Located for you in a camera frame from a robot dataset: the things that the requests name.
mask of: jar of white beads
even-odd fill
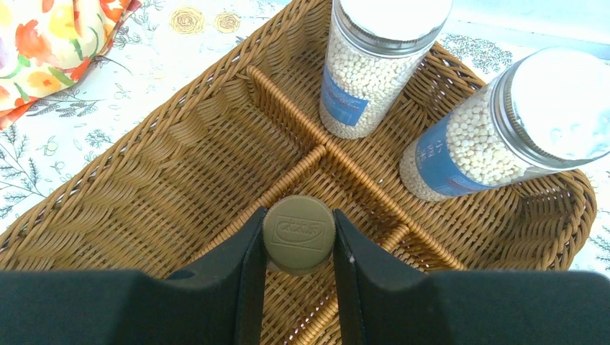
[[[411,143],[401,180],[415,196],[441,201],[597,160],[610,152],[608,90],[610,67],[596,57],[541,50]]]
[[[426,52],[452,0],[333,0],[320,118],[334,135],[377,128]]]

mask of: yellow flower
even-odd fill
[[[8,27],[11,24],[13,15],[9,5],[0,0],[0,27]]]
[[[236,32],[240,28],[241,19],[235,13],[221,13],[214,19],[214,27],[218,31],[228,34]]]
[[[46,94],[54,93],[61,89],[60,81],[53,75],[45,72],[32,72],[27,77],[27,82],[31,87],[37,88]]]
[[[192,35],[204,31],[205,19],[201,11],[192,7],[177,9],[172,15],[170,25],[173,31],[182,35]]]
[[[78,33],[74,27],[74,9],[72,6],[63,5],[53,8],[49,21],[49,31],[58,38],[74,40]]]

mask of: wicker weave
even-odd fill
[[[408,143],[483,82],[435,45],[369,137],[337,139],[317,107],[330,1],[299,0],[156,109],[0,235],[0,267],[134,267],[155,277],[192,262],[259,206],[291,194],[341,208],[422,271],[566,269],[596,213],[579,171],[442,203],[406,192]],[[339,344],[332,263],[269,272],[262,344]]]

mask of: floral fabric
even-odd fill
[[[138,7],[132,0],[0,0],[0,130],[74,85]]]

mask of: bottle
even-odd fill
[[[452,0],[333,0],[320,118],[337,137],[377,128],[434,44]]]
[[[517,62],[404,151],[400,176],[426,201],[573,170],[610,152],[610,68],[552,47]]]

